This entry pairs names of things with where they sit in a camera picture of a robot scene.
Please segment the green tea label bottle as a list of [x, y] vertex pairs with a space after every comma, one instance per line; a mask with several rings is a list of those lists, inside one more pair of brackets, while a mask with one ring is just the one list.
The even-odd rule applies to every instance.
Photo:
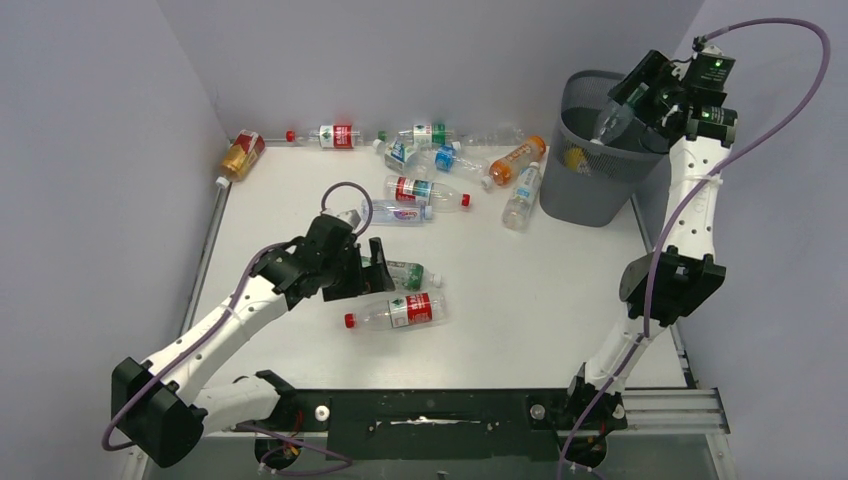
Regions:
[[385, 261], [395, 290], [400, 292], [425, 292], [443, 286], [443, 277], [415, 262]]

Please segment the clear bottle dark green label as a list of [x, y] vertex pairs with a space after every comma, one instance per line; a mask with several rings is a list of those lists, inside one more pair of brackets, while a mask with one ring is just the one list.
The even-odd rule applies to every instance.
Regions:
[[609, 145], [619, 138], [634, 120], [634, 106], [646, 90], [647, 87], [641, 84], [621, 103], [610, 99], [596, 118], [590, 142]]

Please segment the red label Nongfu water bottle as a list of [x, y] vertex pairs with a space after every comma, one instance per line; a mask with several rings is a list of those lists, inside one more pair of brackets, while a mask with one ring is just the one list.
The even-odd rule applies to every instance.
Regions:
[[346, 313], [344, 325], [347, 329], [395, 330], [426, 325], [446, 316], [443, 295], [418, 293], [373, 302]]

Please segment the clear Ganten water bottle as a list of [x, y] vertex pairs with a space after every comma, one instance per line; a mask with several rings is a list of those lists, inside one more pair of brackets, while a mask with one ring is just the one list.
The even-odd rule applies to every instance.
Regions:
[[361, 202], [362, 217], [371, 216], [378, 226], [420, 226], [434, 218], [431, 206], [414, 201], [372, 200]]

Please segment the yellow label drink bottle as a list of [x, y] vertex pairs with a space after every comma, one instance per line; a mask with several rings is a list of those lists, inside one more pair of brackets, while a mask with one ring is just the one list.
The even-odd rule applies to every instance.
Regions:
[[580, 147], [572, 147], [566, 150], [563, 155], [563, 163], [567, 169], [581, 175], [590, 175], [592, 172], [586, 152]]

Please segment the white blue label tea bottle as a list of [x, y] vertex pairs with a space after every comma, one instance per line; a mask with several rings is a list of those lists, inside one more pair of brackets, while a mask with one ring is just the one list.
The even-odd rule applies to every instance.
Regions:
[[502, 213], [502, 224], [513, 231], [523, 231], [531, 216], [542, 182], [540, 164], [531, 162], [522, 170]]

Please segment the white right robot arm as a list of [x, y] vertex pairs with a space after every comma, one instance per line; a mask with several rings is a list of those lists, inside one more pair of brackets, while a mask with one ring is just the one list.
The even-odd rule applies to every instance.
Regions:
[[738, 114], [723, 106], [734, 64], [714, 45], [696, 48], [687, 60], [650, 51], [609, 91], [592, 144], [566, 155], [569, 165], [586, 173], [598, 165], [602, 147], [639, 122], [667, 143], [671, 167], [663, 230], [653, 251], [622, 274], [625, 316], [581, 366], [562, 400], [572, 425], [624, 427], [622, 393], [636, 362], [655, 336], [689, 316], [724, 282], [713, 226], [722, 184], [717, 168], [736, 139]]

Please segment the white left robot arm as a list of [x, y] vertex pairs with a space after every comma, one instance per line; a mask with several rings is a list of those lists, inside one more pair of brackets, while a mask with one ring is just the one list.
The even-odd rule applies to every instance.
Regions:
[[206, 317], [146, 359], [121, 361], [111, 373], [103, 448], [115, 450], [110, 436], [119, 430], [168, 468], [210, 433], [270, 418], [293, 390], [273, 372], [207, 383], [252, 337], [315, 294], [329, 302], [394, 290], [380, 238], [369, 238], [369, 262], [362, 262], [358, 222], [354, 212], [322, 213], [305, 235], [260, 249]]

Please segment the grey mesh waste bin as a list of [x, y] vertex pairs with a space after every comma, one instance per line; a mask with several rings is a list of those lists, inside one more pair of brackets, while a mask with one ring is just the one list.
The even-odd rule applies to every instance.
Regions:
[[[609, 224], [668, 151], [667, 141], [637, 120], [609, 145], [590, 142], [609, 90], [622, 79], [620, 73], [583, 70], [567, 80], [540, 187], [547, 215], [588, 227]], [[590, 175], [564, 166], [564, 152], [572, 147], [585, 150]]]

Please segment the red label bottle blue picture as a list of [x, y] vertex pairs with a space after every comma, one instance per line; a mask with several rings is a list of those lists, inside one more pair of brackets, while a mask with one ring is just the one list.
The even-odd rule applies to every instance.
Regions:
[[437, 213], [454, 213], [471, 206], [471, 195], [444, 183], [389, 175], [383, 181], [384, 194], [391, 200], [423, 203]]

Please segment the crushed bottle white blue label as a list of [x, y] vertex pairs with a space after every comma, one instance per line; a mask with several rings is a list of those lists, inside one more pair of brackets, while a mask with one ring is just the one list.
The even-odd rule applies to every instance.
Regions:
[[416, 147], [407, 146], [399, 139], [376, 139], [372, 146], [385, 166], [399, 175], [428, 181], [436, 176], [434, 167], [426, 161], [425, 156]]

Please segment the crushed clear bottle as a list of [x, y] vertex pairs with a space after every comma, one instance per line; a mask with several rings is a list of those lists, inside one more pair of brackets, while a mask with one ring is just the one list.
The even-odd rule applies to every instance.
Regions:
[[489, 148], [518, 145], [525, 138], [525, 132], [520, 127], [506, 126], [464, 135], [459, 143], [462, 147]]

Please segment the clear bottle blue label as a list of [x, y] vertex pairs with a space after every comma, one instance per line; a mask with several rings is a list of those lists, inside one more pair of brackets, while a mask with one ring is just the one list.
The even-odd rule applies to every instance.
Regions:
[[469, 155], [457, 149], [457, 146], [458, 144], [442, 145], [436, 150], [434, 157], [436, 169], [481, 186], [484, 190], [491, 189], [494, 180], [489, 174], [490, 163], [484, 158]]

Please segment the orange juice bottle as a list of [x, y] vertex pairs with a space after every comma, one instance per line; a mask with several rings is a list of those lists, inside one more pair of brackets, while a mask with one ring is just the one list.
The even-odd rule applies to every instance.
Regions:
[[530, 136], [513, 151], [494, 161], [488, 176], [495, 185], [505, 187], [516, 180], [531, 163], [541, 161], [546, 149], [546, 143], [541, 137]]

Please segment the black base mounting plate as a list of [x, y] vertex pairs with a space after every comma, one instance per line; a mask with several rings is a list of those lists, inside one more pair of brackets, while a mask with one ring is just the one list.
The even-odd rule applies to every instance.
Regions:
[[628, 420], [621, 394], [594, 398], [582, 379], [554, 389], [297, 389], [269, 370], [259, 378], [280, 395], [260, 428], [255, 457], [294, 474], [314, 452], [344, 468], [355, 461], [488, 460], [554, 462], [586, 467], [605, 458], [607, 436]]

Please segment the amber tea bottle red label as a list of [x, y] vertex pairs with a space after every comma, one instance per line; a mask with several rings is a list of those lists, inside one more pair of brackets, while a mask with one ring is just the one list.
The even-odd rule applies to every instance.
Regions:
[[216, 186], [225, 189], [245, 180], [265, 149], [266, 142], [259, 133], [242, 130], [219, 165]]

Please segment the red cap bottle at wall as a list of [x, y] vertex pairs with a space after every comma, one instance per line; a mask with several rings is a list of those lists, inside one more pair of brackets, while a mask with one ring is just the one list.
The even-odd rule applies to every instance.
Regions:
[[351, 150], [363, 144], [363, 135], [351, 124], [325, 124], [308, 131], [289, 130], [284, 140], [295, 146], [321, 150]]

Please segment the green cap bottle at wall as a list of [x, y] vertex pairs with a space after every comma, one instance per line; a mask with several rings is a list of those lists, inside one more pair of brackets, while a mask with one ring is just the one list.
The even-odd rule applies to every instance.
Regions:
[[400, 140], [408, 146], [418, 145], [448, 145], [456, 148], [459, 145], [458, 135], [453, 129], [443, 123], [421, 123], [410, 129], [397, 133], [379, 131], [377, 138], [382, 141]]

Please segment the aluminium frame rail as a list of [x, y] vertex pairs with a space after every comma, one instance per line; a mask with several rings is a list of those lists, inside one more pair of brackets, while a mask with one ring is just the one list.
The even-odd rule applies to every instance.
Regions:
[[630, 435], [729, 434], [717, 389], [632, 389], [623, 394]]

